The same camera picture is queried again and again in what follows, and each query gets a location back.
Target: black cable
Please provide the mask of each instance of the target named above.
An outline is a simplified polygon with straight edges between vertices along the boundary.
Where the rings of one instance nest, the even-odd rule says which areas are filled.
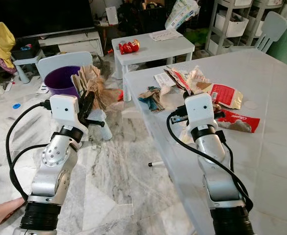
[[[235,170],[234,170],[234,168],[233,168],[233,153],[232,153],[232,150],[231,150],[231,148],[226,144],[225,141],[222,142],[222,143],[223,143],[223,145],[226,146],[226,148],[228,149],[229,154],[230,154],[230,169],[231,169],[232,172],[235,172]]]
[[[253,202],[252,200],[248,197],[248,192],[244,186],[244,184],[242,183],[242,181],[236,176],[236,174],[234,172],[232,172],[230,169],[228,169],[227,167],[225,167],[223,164],[221,164],[219,161],[215,160],[214,158],[208,156],[205,153],[202,153],[201,151],[190,147],[189,145],[185,144],[184,142],[182,142],[179,138],[177,138],[177,136],[175,136],[175,134],[173,133],[171,127],[170,127],[170,118],[173,117],[175,115],[175,113],[171,113],[168,115],[167,120],[166,120],[166,125],[167,125],[167,129],[170,133],[170,135],[174,138],[174,140],[176,140],[180,145],[182,145],[183,147],[185,147],[186,149],[212,161],[213,163],[215,163],[216,165],[218,165],[220,168],[222,168],[223,170],[225,170],[228,174],[230,174],[232,176],[232,178],[235,180],[235,186],[237,187],[238,191],[241,193],[241,195],[244,197],[245,199],[245,204],[246,204],[246,209],[249,212],[252,208],[253,208]]]
[[[16,176],[16,173],[14,171],[14,168],[12,166],[12,159],[11,159],[11,153],[10,153],[10,146],[9,146],[9,143],[10,143],[10,137],[11,137],[11,134],[12,134],[12,131],[13,129],[15,128],[15,126],[17,125],[17,123],[22,119],[23,116],[25,116],[28,112],[30,112],[31,110],[33,110],[34,108],[36,107],[40,107],[40,106],[43,106],[45,107],[46,109],[48,110],[51,110],[51,105],[50,105],[50,101],[47,99],[46,101],[44,102],[40,102],[38,104],[35,104],[33,106],[31,106],[30,108],[28,108],[27,110],[25,110],[16,120],[15,122],[13,123],[13,125],[10,127],[10,129],[8,130],[7,132],[7,135],[6,135],[6,140],[5,140],[5,150],[6,150],[6,158],[7,158],[7,162],[8,162],[8,165],[10,167],[10,179],[11,179],[11,182],[12,184],[14,185],[14,187],[17,189],[18,192],[20,192],[20,194],[22,195],[23,199],[25,201],[27,201],[28,199],[28,195],[23,191],[18,179],[17,179],[17,176]]]
[[[15,174],[15,170],[14,170],[14,166],[15,166],[15,164],[16,164],[16,162],[17,162],[17,160],[22,156],[22,154],[24,154],[25,152],[27,152],[28,150],[31,150],[31,149],[34,149],[34,148],[41,148],[41,147],[46,147],[48,144],[38,144],[38,145],[34,145],[34,146],[31,146],[31,147],[28,147],[28,148],[26,148],[26,149],[24,149],[23,151],[21,151],[15,158],[14,158],[14,160],[13,160],[13,162],[12,162],[12,167],[10,167],[10,178],[12,179],[15,179],[15,181],[16,182],[18,182],[18,184],[19,184],[19,181],[18,181],[18,179],[17,179],[17,177],[16,177],[16,174]],[[27,199],[28,198],[28,195],[24,192],[24,190],[22,189],[22,187],[20,187],[20,190],[18,190],[20,193],[21,193],[21,195],[22,195],[22,197],[23,197],[23,199],[25,200],[25,199]]]

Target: yellow towel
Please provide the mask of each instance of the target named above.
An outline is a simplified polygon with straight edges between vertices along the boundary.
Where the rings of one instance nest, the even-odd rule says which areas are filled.
[[[8,68],[14,68],[11,61],[11,49],[15,45],[15,38],[3,22],[0,22],[0,58]]]

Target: purple trash bin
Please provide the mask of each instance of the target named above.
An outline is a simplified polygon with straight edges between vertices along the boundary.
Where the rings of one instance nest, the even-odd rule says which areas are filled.
[[[65,66],[53,70],[44,79],[45,85],[52,94],[70,94],[75,95],[79,99],[74,84],[71,82],[70,76],[78,75],[79,66]]]

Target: white table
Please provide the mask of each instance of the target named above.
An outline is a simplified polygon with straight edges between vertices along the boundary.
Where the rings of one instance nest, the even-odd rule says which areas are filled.
[[[118,44],[133,42],[134,39],[137,39],[140,42],[139,51],[122,55],[119,51]],[[173,56],[182,54],[187,54],[186,61],[190,61],[192,58],[192,52],[194,51],[194,45],[185,37],[155,42],[149,37],[148,33],[113,39],[112,46],[114,49],[117,79],[122,79],[124,75],[128,73],[128,65],[164,58],[167,58],[167,64],[172,64]],[[127,89],[125,80],[123,80],[123,90],[124,101],[130,101],[131,96]]]
[[[254,208],[250,220],[257,235],[287,235],[287,65],[255,49],[223,54],[172,65],[190,71],[199,65],[211,82],[237,88],[243,103],[236,113],[261,118],[254,134],[224,130],[234,153],[235,173],[246,185]],[[125,78],[133,97],[148,86],[158,86],[153,75],[164,67],[129,72]],[[184,208],[199,235],[213,235],[212,219],[202,187],[197,156],[170,137],[169,111],[152,113],[133,99],[169,171]],[[172,125],[176,135],[181,126]]]

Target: red figurine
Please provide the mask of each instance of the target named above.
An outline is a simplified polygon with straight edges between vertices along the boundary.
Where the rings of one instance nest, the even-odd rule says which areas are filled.
[[[137,39],[134,39],[134,41],[125,43],[123,45],[118,44],[119,45],[119,50],[120,53],[123,55],[125,53],[132,53],[132,52],[136,52],[139,50],[140,47],[140,43]]]

